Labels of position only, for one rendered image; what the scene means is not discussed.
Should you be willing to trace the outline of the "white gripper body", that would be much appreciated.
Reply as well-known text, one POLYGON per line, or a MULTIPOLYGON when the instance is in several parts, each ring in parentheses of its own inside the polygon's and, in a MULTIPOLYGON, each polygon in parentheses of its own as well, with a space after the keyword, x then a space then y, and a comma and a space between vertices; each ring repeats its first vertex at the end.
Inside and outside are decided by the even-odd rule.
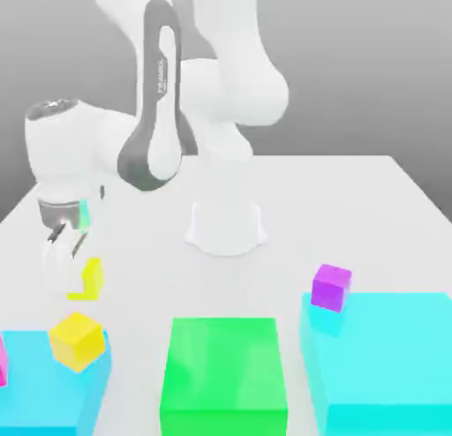
POLYGON ((62 296, 83 291, 82 272, 87 263, 88 231, 56 226, 41 248, 44 285, 62 296))

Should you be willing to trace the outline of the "small lime yellow cube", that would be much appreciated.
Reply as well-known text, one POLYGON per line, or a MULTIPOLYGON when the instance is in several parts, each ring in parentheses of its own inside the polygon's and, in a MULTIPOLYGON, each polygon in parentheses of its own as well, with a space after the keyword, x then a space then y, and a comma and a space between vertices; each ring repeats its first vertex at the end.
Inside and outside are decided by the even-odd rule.
POLYGON ((73 301, 96 301, 99 299, 104 284, 102 261, 90 258, 80 273, 81 289, 66 294, 73 301))

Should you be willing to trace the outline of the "small purple cube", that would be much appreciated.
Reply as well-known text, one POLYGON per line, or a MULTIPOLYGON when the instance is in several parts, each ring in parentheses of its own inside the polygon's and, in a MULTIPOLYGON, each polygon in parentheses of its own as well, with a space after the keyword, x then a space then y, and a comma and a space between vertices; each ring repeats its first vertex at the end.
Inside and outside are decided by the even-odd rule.
POLYGON ((341 313, 350 293, 352 272, 322 264, 313 278, 311 304, 341 313))

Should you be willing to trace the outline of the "large cyan box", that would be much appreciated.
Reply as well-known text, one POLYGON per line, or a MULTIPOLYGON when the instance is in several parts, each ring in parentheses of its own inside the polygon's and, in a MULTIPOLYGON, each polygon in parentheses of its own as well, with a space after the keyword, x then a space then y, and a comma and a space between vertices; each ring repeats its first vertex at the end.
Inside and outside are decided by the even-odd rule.
POLYGON ((111 371, 103 335, 104 353, 74 372, 54 359, 47 332, 4 331, 9 374, 0 387, 0 436, 94 436, 111 371))
POLYGON ((452 436, 452 298, 354 293, 340 313, 302 296, 300 348, 316 436, 452 436))

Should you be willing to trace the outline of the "large green box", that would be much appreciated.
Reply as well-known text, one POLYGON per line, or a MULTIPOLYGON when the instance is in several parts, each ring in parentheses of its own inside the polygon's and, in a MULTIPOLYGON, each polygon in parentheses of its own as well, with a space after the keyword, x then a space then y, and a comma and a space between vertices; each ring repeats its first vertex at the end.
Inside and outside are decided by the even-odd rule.
POLYGON ((162 382, 162 436, 286 436, 275 319, 179 317, 162 382))

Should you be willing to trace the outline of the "small pink cube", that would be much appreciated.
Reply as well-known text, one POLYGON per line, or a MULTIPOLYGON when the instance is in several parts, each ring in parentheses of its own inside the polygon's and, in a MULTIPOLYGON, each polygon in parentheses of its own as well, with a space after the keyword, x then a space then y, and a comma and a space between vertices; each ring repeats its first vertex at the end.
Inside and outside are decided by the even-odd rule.
POLYGON ((4 345, 4 339, 0 335, 0 387, 5 387, 8 382, 9 360, 7 350, 4 345))

